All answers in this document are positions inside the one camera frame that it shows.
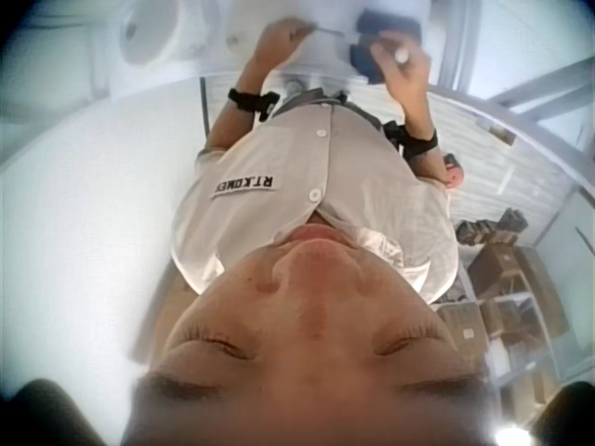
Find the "person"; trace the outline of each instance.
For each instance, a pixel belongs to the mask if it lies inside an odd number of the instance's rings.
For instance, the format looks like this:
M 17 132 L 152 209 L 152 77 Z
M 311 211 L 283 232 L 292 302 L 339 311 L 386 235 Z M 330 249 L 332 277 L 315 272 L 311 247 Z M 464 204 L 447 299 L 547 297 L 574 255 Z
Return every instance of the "person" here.
M 267 28 L 236 90 L 259 95 L 310 32 Z M 371 48 L 406 131 L 431 140 L 430 61 L 383 37 L 411 54 Z M 443 157 L 408 164 L 334 100 L 254 131 L 232 101 L 219 116 L 173 241 L 200 296 L 139 383 L 125 444 L 487 443 L 484 382 L 428 305 L 457 262 Z

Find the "eyelash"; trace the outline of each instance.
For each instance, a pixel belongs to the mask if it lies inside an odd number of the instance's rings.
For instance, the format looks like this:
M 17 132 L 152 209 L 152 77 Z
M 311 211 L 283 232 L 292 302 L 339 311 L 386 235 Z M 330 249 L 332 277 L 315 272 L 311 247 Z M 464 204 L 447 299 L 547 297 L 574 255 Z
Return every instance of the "eyelash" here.
M 189 328 L 184 335 L 184 342 L 202 341 L 220 348 L 227 355 L 241 361 L 250 361 L 252 358 L 243 350 L 230 342 L 229 337 L 222 334 L 212 334 L 208 329 L 201 327 Z
M 421 339 L 441 339 L 438 332 L 438 325 L 435 323 L 423 323 L 408 327 L 404 332 L 395 336 L 396 341 L 388 343 L 387 347 L 377 350 L 378 356 L 389 356 L 399 350 L 407 348 L 411 344 Z

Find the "floor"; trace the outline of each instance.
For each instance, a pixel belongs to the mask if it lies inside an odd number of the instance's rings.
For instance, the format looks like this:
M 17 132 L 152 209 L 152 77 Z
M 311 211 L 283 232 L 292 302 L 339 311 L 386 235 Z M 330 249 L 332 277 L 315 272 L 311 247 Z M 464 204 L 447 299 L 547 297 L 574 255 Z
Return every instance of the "floor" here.
M 236 75 L 223 75 L 207 79 L 211 125 L 236 78 Z M 323 77 L 310 79 L 310 87 L 317 86 L 331 93 L 348 88 L 350 100 L 383 122 L 403 119 L 400 107 L 395 105 L 384 86 L 342 85 Z M 273 76 L 265 85 L 265 91 L 269 90 L 283 95 L 283 79 Z M 524 141 L 517 140 L 511 147 L 477 126 L 473 114 L 437 97 L 430 98 L 430 106 L 443 151 L 453 153 L 466 174 L 465 183 L 452 192 L 453 223 L 498 221 L 506 209 L 512 207 L 521 210 L 529 222 L 519 244 L 534 245 L 573 190 L 574 182 Z

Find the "black wristband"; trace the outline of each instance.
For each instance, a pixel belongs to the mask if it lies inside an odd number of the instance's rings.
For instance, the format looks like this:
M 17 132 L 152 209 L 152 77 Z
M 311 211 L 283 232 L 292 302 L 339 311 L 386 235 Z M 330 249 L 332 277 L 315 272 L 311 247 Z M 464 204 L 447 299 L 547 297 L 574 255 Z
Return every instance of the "black wristband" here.
M 238 109 L 243 112 L 260 113 L 260 118 L 258 120 L 264 123 L 269 119 L 269 116 L 281 97 L 273 92 L 267 93 L 264 96 L 240 93 L 235 88 L 232 88 L 228 98 L 235 102 Z
M 397 125 L 391 121 L 384 125 L 384 132 L 397 149 L 399 146 L 403 146 L 403 158 L 406 161 L 438 147 L 438 132 L 436 130 L 430 140 L 417 139 L 409 135 L 404 125 Z

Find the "hand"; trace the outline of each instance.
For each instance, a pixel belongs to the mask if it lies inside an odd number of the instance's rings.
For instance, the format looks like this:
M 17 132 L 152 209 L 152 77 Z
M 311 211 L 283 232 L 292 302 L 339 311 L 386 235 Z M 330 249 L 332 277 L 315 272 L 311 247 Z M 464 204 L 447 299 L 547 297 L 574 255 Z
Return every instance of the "hand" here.
M 300 19 L 283 19 L 270 24 L 260 36 L 252 62 L 271 72 L 287 61 L 313 31 L 311 23 Z
M 399 65 L 382 44 L 375 43 L 370 48 L 372 57 L 384 73 L 389 94 L 403 107 L 409 134 L 414 138 L 431 139 L 434 125 L 428 105 L 430 57 L 407 34 L 384 31 L 380 37 L 394 42 L 397 47 L 404 46 L 409 52 L 409 60 Z

